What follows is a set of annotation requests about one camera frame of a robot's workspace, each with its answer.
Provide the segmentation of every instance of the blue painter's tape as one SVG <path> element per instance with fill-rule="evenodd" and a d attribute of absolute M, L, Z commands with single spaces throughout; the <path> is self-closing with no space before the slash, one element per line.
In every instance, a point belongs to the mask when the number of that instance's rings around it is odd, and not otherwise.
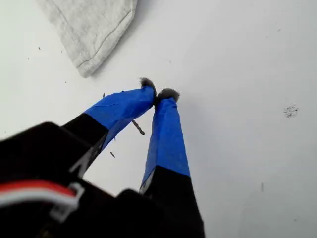
<path fill-rule="evenodd" d="M 155 109 L 142 183 L 156 165 L 190 176 L 180 117 L 173 98 L 163 99 Z"/>
<path fill-rule="evenodd" d="M 141 89 L 108 95 L 84 113 L 90 115 L 109 130 L 103 144 L 102 149 L 104 149 L 133 119 L 138 118 L 151 108 L 153 101 L 154 90 L 146 86 Z"/>

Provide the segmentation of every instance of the gray fabric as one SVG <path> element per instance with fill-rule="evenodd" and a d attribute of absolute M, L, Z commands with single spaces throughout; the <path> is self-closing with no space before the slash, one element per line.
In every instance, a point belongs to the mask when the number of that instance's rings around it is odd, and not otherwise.
<path fill-rule="evenodd" d="M 137 0 L 36 0 L 83 77 L 106 59 L 131 23 Z"/>

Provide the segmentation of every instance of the dirt speck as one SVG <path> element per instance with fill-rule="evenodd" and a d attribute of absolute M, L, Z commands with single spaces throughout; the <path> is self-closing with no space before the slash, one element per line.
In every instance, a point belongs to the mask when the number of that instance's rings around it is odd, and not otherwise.
<path fill-rule="evenodd" d="M 286 118 L 293 118 L 297 116 L 298 110 L 299 108 L 295 104 L 292 104 L 284 109 L 284 115 Z"/>
<path fill-rule="evenodd" d="M 138 129 L 138 131 L 139 131 L 139 133 L 140 133 L 141 135 L 145 135 L 144 131 L 142 131 L 142 129 L 139 127 L 139 124 L 137 124 L 137 123 L 135 122 L 135 120 L 132 120 L 132 123 L 133 123 L 134 126 Z"/>

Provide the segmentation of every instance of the white surface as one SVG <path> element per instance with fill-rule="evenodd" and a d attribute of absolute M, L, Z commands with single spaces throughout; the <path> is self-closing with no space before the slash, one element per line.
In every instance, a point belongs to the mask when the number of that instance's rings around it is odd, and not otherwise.
<path fill-rule="evenodd" d="M 148 77 L 158 91 L 181 92 L 208 237 L 316 237 L 316 7 L 313 0 L 140 0 L 106 64 L 83 79 L 34 2 L 1 0 L 0 136 L 45 120 L 63 124 L 103 92 Z M 287 119 L 284 108 L 294 103 L 298 115 Z M 137 120 L 145 136 L 129 125 L 85 178 L 113 194 L 138 189 L 152 116 Z"/>

